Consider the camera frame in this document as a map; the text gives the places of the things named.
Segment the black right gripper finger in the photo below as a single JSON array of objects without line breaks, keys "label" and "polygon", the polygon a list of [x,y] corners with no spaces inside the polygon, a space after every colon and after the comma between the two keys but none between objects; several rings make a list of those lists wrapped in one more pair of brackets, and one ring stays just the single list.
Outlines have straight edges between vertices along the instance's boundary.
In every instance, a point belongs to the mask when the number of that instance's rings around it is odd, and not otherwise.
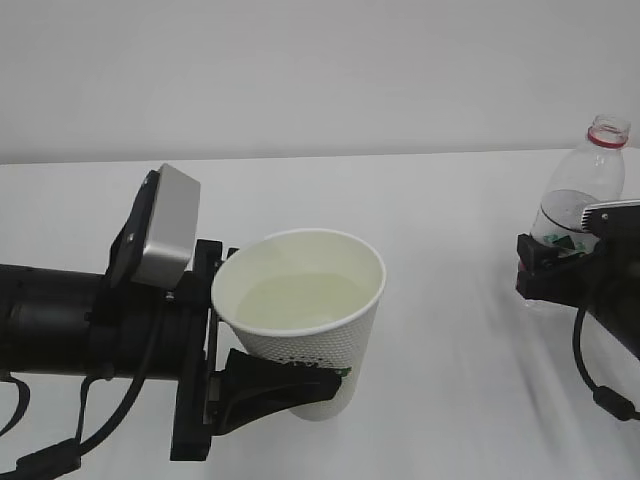
[{"label": "black right gripper finger", "polygon": [[572,254],[562,257],[557,247],[548,247],[529,234],[517,237],[518,273],[561,274],[575,273],[590,268],[590,256]]}]

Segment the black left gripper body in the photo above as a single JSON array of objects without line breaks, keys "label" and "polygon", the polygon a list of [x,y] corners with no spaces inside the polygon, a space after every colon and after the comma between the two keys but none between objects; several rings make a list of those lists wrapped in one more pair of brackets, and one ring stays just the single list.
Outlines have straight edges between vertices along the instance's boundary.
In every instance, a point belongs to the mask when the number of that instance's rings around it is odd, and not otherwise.
[{"label": "black left gripper body", "polygon": [[106,363],[114,376],[131,377],[121,403],[89,438],[95,449],[122,423],[147,379],[176,382],[170,446],[173,461],[203,461],[211,448],[205,415],[208,375],[217,344],[211,284],[223,263],[222,242],[199,239],[193,268],[165,290],[131,280],[113,286],[102,280],[90,322],[90,357]]}]

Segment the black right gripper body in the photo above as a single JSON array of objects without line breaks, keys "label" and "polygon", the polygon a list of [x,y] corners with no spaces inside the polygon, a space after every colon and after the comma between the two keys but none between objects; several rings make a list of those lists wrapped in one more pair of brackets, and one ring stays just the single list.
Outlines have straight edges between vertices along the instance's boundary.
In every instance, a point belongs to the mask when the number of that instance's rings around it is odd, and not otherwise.
[{"label": "black right gripper body", "polygon": [[561,274],[517,273],[516,290],[526,300],[583,307],[601,322],[639,323],[639,240],[599,241],[590,268]]}]

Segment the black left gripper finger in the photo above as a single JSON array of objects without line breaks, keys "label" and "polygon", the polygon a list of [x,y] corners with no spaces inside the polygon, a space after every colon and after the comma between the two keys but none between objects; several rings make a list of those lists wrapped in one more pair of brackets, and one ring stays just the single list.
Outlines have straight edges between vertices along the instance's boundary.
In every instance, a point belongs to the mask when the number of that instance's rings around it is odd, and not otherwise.
[{"label": "black left gripper finger", "polygon": [[331,400],[341,385],[334,369],[233,349],[225,368],[212,375],[212,434],[223,436],[274,413]]}]

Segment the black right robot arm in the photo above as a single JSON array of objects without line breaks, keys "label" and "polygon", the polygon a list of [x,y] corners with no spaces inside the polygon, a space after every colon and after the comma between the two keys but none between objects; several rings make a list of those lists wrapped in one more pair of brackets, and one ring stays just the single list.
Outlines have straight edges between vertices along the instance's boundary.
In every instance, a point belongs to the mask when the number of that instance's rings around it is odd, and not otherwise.
[{"label": "black right robot arm", "polygon": [[517,238],[516,290],[526,300],[584,307],[639,355],[639,240],[609,238],[590,253],[562,256],[528,234]]}]

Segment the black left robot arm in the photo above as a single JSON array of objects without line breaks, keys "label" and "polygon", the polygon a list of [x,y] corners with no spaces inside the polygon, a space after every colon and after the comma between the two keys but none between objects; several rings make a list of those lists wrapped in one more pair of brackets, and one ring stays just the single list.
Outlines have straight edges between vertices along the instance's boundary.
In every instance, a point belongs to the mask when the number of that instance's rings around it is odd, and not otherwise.
[{"label": "black left robot arm", "polygon": [[195,262],[165,290],[118,280],[112,273],[1,269],[1,378],[18,385],[13,420],[26,411],[23,373],[79,375],[85,385],[116,377],[132,383],[122,403],[95,434],[18,460],[21,473],[75,470],[83,455],[122,422],[147,379],[177,385],[170,457],[202,461],[211,440],[267,415],[330,400],[339,373],[309,361],[273,362],[232,350],[217,370],[218,318],[210,287],[230,251],[200,240]]}]

